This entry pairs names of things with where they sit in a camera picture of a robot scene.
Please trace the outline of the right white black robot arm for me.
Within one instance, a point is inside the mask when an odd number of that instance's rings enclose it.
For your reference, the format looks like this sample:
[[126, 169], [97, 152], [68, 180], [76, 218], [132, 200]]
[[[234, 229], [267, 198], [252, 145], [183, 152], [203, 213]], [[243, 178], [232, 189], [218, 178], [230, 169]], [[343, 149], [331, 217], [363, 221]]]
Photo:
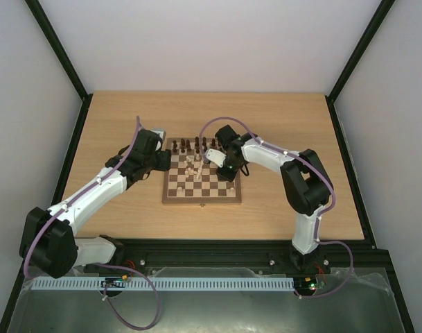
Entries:
[[248, 176], [248, 164], [281, 176], [285, 196], [296, 212], [290, 261], [296, 270], [307, 271], [315, 264], [322, 214], [334, 202], [333, 184], [316, 152], [287, 151], [254, 133], [239, 135], [229, 125], [219, 129], [216, 140], [222, 149], [208, 148], [204, 156], [218, 167], [219, 180], [231, 182], [238, 173]]

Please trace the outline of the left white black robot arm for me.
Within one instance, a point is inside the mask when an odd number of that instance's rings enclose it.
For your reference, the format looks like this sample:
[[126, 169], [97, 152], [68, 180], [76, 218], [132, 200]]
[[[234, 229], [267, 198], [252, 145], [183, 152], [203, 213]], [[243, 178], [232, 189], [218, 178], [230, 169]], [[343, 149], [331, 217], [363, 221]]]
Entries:
[[84, 187], [46, 210], [33, 208], [26, 216], [19, 249], [24, 275], [30, 275], [29, 266], [60, 278], [76, 266], [120, 264], [124, 253], [121, 242], [106, 235], [76, 235], [100, 208], [151, 171], [169, 170], [171, 152], [162, 148], [165, 138], [162, 129], [138, 128], [131, 144], [110, 158]]

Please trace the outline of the wooden chess board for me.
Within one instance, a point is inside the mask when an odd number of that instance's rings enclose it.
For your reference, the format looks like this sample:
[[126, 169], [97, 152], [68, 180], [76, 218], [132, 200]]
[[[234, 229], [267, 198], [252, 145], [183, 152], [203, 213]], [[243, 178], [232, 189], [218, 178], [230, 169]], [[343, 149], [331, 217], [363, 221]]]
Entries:
[[165, 205], [240, 204], [240, 177], [219, 180], [217, 166], [205, 163], [194, 148], [194, 138], [169, 137], [170, 169], [165, 172], [161, 201]]

